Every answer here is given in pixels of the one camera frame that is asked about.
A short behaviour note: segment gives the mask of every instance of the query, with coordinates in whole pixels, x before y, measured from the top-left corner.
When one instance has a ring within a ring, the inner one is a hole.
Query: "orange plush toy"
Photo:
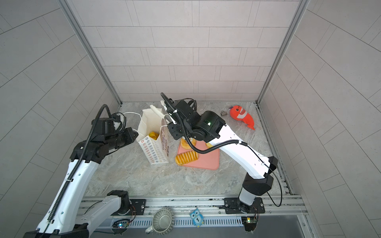
[[[245,109],[243,109],[241,106],[234,106],[234,107],[230,107],[229,109],[230,109],[230,116],[232,118],[234,118],[237,121],[243,121],[244,123],[247,124],[247,127],[255,130],[254,120],[251,117],[251,115],[247,113],[247,111],[245,111]]]

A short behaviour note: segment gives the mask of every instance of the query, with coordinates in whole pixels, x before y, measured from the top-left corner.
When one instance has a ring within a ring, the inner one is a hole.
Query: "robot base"
[[[226,214],[244,214],[238,207],[239,198],[224,198]],[[264,205],[260,197],[256,197],[253,202],[253,209],[249,213],[265,213]]]

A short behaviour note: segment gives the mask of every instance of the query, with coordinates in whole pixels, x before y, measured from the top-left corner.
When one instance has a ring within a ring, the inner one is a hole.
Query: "paper bag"
[[[163,115],[162,109],[158,109],[152,105],[149,109],[143,109],[143,116],[138,127],[139,136],[136,138],[136,141],[142,147],[150,164],[169,162],[169,131],[167,126],[163,126],[166,125],[164,115],[161,117],[158,115],[158,112]],[[159,132],[157,140],[148,136],[151,131]]]

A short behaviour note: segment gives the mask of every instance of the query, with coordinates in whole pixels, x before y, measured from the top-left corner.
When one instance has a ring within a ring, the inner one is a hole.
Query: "gray marble surface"
[[[142,113],[149,105],[161,108],[160,102],[127,102],[120,112]],[[197,111],[202,114],[211,110],[219,114],[229,107],[240,105],[253,117],[255,131],[246,127],[242,121],[230,117],[222,118],[233,131],[255,150],[271,156],[270,147],[261,122],[252,102],[198,102]],[[140,117],[126,114],[127,127],[138,128]],[[239,194],[246,171],[230,156],[220,151],[217,170],[206,170],[178,166],[176,156],[179,140],[170,138],[169,163],[150,165],[138,143],[134,142],[107,156],[94,173],[85,196],[103,196],[111,190],[127,190],[131,196],[138,195],[233,195]],[[274,178],[272,194],[279,194],[279,185]]]

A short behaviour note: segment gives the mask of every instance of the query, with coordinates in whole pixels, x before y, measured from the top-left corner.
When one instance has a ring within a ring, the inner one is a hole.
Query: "blue owl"
[[[191,212],[189,215],[193,219],[193,224],[197,227],[200,227],[201,224],[204,224],[204,217],[201,215],[198,208],[196,208],[196,210]]]

